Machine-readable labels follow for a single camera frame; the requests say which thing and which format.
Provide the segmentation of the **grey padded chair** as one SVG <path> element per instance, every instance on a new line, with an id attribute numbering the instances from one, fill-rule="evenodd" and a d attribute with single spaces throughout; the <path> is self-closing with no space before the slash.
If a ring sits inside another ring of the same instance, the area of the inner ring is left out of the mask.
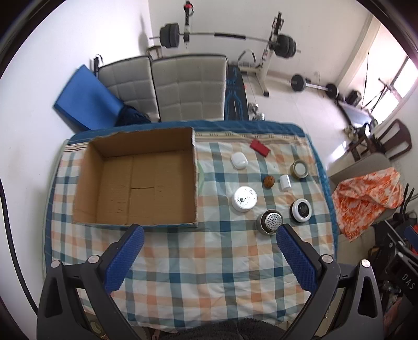
<path id="1" fill-rule="evenodd" d="M 133 57 L 102 66 L 98 80 L 125 105 L 147 114 L 152 123 L 160 121 L 150 57 Z"/>
<path id="2" fill-rule="evenodd" d="M 228 60 L 218 54 L 186 54 L 152 62 L 161 122 L 225 119 Z"/>

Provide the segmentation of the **olive jar lid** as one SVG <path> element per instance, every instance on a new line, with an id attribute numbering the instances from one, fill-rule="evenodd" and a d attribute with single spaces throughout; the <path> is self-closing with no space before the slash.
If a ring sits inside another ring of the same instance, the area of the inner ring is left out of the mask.
<path id="1" fill-rule="evenodd" d="M 295 160 L 291 165 L 291 174 L 298 179 L 306 178 L 309 174 L 307 164 L 301 159 Z"/>

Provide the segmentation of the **white oval earbud case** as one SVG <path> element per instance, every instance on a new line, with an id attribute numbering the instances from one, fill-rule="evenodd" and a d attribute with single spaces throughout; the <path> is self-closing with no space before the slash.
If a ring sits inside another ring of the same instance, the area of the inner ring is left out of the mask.
<path id="1" fill-rule="evenodd" d="M 235 152 L 232 154 L 231 163 L 237 170 L 245 169 L 248 165 L 248 159 L 242 152 Z"/>

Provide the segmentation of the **white round jar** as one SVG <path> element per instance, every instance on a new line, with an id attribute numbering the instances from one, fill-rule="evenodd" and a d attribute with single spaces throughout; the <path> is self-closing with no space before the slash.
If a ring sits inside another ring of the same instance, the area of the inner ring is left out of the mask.
<path id="1" fill-rule="evenodd" d="M 231 202 L 238 212 L 247 212 L 257 204 L 257 193 L 249 186 L 240 186 L 233 193 Z"/>

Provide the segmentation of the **blue yoga mat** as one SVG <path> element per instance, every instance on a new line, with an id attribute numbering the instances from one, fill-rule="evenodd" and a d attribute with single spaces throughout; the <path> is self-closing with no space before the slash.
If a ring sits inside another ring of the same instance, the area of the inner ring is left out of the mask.
<path id="1" fill-rule="evenodd" d="M 86 131 L 114 127 L 123 106 L 123 102 L 82 65 L 65 85 L 54 109 Z"/>

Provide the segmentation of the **plaid checkered tablecloth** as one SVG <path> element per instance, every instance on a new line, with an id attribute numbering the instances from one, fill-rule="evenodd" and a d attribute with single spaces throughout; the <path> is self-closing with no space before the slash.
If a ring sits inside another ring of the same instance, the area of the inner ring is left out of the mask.
<path id="1" fill-rule="evenodd" d="M 289 208 L 304 198 L 312 217 L 294 224 L 299 237 L 320 254 L 335 254 L 337 225 L 328 179 L 310 137 L 297 125 L 269 121 L 191 121 L 198 171 L 198 222 L 195 227 L 148 227 L 144 246 L 120 289 L 112 296 L 128 322 L 163 331 L 197 327 L 204 322 L 253 317 L 271 324 L 291 322 L 309 293 L 298 284 L 276 238 L 261 234 L 256 219 L 269 209 L 290 222 Z M 250 144 L 257 139 L 267 157 Z M 231 156 L 248 159 L 237 170 Z M 291 174 L 303 160 L 304 179 Z M 288 174 L 291 189 L 282 191 Z M 276 183 L 264 187 L 266 176 Z M 233 208 L 240 186 L 253 188 L 257 204 L 247 212 Z"/>

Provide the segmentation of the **small barbell on floor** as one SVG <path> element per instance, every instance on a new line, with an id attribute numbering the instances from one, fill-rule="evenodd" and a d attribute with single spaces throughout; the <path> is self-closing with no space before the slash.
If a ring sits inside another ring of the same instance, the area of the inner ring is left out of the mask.
<path id="1" fill-rule="evenodd" d="M 339 95 L 339 90 L 336 85 L 328 83 L 326 86 L 312 84 L 308 82 L 305 77 L 300 74 L 295 74 L 291 78 L 291 88 L 295 92 L 302 92 L 306 88 L 324 91 L 330 99 L 335 99 Z"/>

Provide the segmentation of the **barbell on rack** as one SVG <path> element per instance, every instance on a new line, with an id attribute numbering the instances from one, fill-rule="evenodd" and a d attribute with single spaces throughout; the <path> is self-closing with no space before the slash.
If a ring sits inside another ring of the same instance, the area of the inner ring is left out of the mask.
<path id="1" fill-rule="evenodd" d="M 210 36 L 213 38 L 225 38 L 234 40 L 251 40 L 255 42 L 265 42 L 267 50 L 273 50 L 277 57 L 289 59 L 294 57 L 297 53 L 300 53 L 296 41 L 288 35 L 278 34 L 274 39 L 271 36 L 269 39 L 262 39 L 256 37 L 250 37 L 248 35 L 239 35 L 234 33 L 220 33 L 220 32 L 195 32 L 188 33 L 180 32 L 178 23 L 167 23 L 160 28 L 157 36 L 149 38 L 149 40 L 159 40 L 162 47 L 177 48 L 180 44 L 180 39 L 183 42 L 189 42 L 191 36 Z"/>

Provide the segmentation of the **brown walnut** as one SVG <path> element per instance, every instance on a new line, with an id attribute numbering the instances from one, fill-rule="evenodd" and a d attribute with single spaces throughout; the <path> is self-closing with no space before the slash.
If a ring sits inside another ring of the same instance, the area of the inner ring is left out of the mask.
<path id="1" fill-rule="evenodd" d="M 264 187 L 271 189 L 276 183 L 276 179 L 273 176 L 266 176 L 263 180 Z"/>

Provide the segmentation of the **red card case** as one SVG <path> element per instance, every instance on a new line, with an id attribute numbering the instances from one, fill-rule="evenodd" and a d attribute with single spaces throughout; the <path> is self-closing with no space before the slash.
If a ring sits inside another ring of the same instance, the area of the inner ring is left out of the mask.
<path id="1" fill-rule="evenodd" d="M 263 157 L 267 157 L 270 153 L 270 149 L 260 142 L 257 139 L 252 140 L 250 147 L 257 153 L 261 154 Z"/>

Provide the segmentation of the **open cardboard box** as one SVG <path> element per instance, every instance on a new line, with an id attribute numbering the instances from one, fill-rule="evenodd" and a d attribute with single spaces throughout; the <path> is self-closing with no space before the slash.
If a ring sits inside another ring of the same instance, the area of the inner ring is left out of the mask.
<path id="1" fill-rule="evenodd" d="M 192 127 L 117 132 L 86 145 L 72 221 L 195 227 L 198 171 Z"/>

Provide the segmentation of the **dumbbell on floor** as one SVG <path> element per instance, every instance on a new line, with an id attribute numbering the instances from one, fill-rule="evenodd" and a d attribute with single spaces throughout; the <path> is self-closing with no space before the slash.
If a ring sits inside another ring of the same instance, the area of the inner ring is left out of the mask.
<path id="1" fill-rule="evenodd" d="M 257 103 L 249 103 L 247 110 L 251 120 L 265 120 L 265 114 L 259 110 L 259 105 Z"/>

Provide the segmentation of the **grey padded chair right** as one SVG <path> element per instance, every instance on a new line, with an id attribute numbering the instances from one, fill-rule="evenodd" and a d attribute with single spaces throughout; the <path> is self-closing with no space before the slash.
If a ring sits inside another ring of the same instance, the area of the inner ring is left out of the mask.
<path id="1" fill-rule="evenodd" d="M 228 60 L 218 54 L 186 54 L 152 62 L 161 122 L 225 119 Z"/>

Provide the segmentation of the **dark wooden chair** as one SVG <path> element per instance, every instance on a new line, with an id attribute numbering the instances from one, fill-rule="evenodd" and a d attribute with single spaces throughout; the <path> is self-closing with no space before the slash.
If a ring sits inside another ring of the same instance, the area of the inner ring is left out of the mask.
<path id="1" fill-rule="evenodd" d="M 399 119 L 393 120 L 388 128 L 377 137 L 374 134 L 367 136 L 365 133 L 367 128 L 370 128 L 369 123 L 354 128 L 357 139 L 351 142 L 347 149 L 347 152 L 353 156 L 354 161 L 359 161 L 368 152 L 370 154 L 381 153 L 387 155 L 403 146 L 404 149 L 389 157 L 390 161 L 394 161 L 412 149 L 409 129 Z"/>

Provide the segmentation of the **small white cylinder cap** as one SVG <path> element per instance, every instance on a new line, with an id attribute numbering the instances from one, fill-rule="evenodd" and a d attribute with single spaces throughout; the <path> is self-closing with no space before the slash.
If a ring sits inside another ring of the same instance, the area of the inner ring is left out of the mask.
<path id="1" fill-rule="evenodd" d="M 280 176 L 279 182 L 282 191 L 289 191 L 291 189 L 291 180 L 288 174 Z"/>

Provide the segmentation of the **metal perforated cup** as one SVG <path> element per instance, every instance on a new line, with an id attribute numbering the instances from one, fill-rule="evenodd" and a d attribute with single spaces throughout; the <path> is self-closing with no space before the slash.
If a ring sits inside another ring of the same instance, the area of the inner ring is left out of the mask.
<path id="1" fill-rule="evenodd" d="M 256 226 L 263 235 L 274 235 L 283 224 L 283 216 L 278 210 L 266 210 L 256 220 Z"/>

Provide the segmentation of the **black white cosmetic compact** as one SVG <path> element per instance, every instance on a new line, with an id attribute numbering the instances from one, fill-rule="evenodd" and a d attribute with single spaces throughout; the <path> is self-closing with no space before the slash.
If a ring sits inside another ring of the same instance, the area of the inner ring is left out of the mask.
<path id="1" fill-rule="evenodd" d="M 290 216 L 297 223 L 305 223 L 312 217 L 312 206 L 304 198 L 295 200 L 290 207 Z"/>

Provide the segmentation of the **grey padded chair left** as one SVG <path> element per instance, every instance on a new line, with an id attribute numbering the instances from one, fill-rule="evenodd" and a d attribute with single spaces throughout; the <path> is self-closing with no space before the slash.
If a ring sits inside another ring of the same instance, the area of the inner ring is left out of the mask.
<path id="1" fill-rule="evenodd" d="M 147 114 L 152 123 L 160 121 L 150 57 L 133 57 L 102 66 L 98 80 L 125 105 Z"/>

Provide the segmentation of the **orange patterned cloth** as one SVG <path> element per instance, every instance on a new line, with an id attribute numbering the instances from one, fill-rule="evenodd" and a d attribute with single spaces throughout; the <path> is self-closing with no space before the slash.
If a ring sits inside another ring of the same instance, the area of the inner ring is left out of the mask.
<path id="1" fill-rule="evenodd" d="M 339 230 L 353 241 L 385 210 L 400 207 L 404 188 L 393 167 L 340 182 L 332 194 Z"/>

